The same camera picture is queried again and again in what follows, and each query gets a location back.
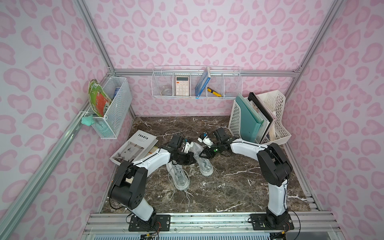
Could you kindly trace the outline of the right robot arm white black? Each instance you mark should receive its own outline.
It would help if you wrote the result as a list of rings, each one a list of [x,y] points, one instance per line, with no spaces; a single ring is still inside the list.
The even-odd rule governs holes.
[[[275,217],[287,214],[287,186],[293,168],[282,148],[276,143],[261,145],[232,137],[223,128],[215,130],[214,135],[215,143],[206,132],[198,137],[199,142],[207,145],[200,157],[212,159],[219,153],[232,152],[258,161],[269,186],[267,213]]]

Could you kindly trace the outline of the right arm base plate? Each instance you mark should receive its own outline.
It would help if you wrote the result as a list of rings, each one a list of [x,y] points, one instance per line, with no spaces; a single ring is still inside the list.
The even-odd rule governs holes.
[[[251,214],[248,223],[252,224],[254,231],[279,230],[287,232],[295,229],[291,216],[287,212],[280,216],[275,216],[273,213]]]

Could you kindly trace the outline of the grey knit sneaker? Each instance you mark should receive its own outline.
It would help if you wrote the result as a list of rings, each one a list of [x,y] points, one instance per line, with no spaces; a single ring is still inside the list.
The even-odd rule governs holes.
[[[196,142],[192,142],[190,151],[194,153],[194,158],[199,165],[200,172],[203,176],[209,177],[213,174],[214,169],[209,159],[200,157],[204,148]]]
[[[179,191],[186,191],[190,186],[190,180],[187,177],[183,167],[181,165],[167,163],[166,168],[172,179],[174,187]]]

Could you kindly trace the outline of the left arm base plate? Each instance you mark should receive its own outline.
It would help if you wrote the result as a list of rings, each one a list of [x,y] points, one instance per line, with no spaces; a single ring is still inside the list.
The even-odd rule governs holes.
[[[144,221],[138,216],[132,216],[128,223],[129,232],[168,232],[170,230],[171,215],[155,214],[148,221]]]

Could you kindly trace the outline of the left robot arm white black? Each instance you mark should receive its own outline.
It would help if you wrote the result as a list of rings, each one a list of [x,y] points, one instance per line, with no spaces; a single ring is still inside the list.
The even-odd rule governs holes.
[[[190,181],[182,166],[196,163],[194,153],[183,136],[172,139],[153,154],[134,162],[123,162],[118,167],[108,197],[126,207],[139,220],[153,225],[156,210],[145,200],[147,178],[158,168],[166,166],[174,187],[184,191]]]

